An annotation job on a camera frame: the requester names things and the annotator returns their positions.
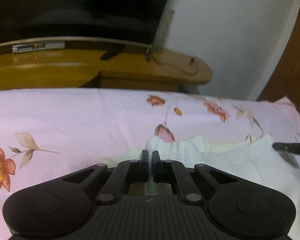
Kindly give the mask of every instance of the wooden door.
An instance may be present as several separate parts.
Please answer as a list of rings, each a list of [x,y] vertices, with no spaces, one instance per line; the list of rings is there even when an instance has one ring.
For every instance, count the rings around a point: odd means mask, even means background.
[[[287,96],[300,113],[300,10],[283,55],[258,100]]]

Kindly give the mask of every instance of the wall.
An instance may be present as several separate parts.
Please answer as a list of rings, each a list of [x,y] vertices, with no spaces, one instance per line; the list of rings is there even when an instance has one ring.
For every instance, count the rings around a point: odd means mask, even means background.
[[[213,79],[197,88],[201,94],[247,99],[277,46],[293,1],[168,0],[175,15],[165,47],[195,55],[211,67]]]
[[[248,100],[255,101],[258,96],[261,94],[263,88],[267,84],[269,78],[271,77],[273,71],[275,70],[275,67],[277,66],[283,51],[285,49],[285,46],[287,45],[289,38],[291,36],[291,33],[293,31],[293,27],[295,24],[296,17],[298,16],[300,8],[300,0],[294,0],[292,4],[292,8],[290,11],[290,15],[288,17],[288,20],[285,23],[284,30],[282,32],[282,35],[279,39],[279,42],[277,43],[277,47],[275,48],[269,62],[265,65],[261,77],[259,78],[258,82],[253,87]]]

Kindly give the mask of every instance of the black cable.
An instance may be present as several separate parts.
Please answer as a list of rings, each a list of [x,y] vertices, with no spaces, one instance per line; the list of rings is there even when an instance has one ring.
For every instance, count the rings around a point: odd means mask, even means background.
[[[151,57],[153,58],[154,62],[156,62],[160,67],[162,67],[162,66],[171,66],[171,67],[174,67],[174,68],[180,70],[183,74],[188,75],[188,76],[194,76],[194,75],[196,75],[197,72],[199,71],[198,64],[197,64],[197,62],[195,61],[195,58],[196,58],[196,57],[191,57],[191,60],[190,60],[190,62],[189,62],[189,66],[192,66],[193,63],[195,63],[195,66],[196,66],[195,72],[194,72],[194,73],[191,73],[191,72],[184,71],[183,69],[179,68],[178,66],[176,66],[176,65],[174,65],[174,64],[172,64],[172,63],[162,63],[162,62],[159,62],[159,61],[156,60],[156,58],[154,57],[154,55],[153,55],[152,53],[151,53],[150,55],[151,55]]]

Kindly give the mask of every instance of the wooden table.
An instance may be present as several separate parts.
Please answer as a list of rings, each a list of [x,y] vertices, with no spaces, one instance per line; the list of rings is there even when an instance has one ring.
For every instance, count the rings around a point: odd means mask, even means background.
[[[61,49],[0,55],[0,90],[24,88],[98,87],[177,91],[180,84],[205,84],[211,69],[200,59],[160,50],[146,61],[145,52],[126,49],[107,61],[104,50]]]

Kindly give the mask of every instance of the television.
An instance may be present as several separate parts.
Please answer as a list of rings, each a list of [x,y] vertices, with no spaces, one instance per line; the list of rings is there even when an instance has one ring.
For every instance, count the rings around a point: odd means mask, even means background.
[[[151,45],[167,0],[0,0],[0,44],[91,37]]]

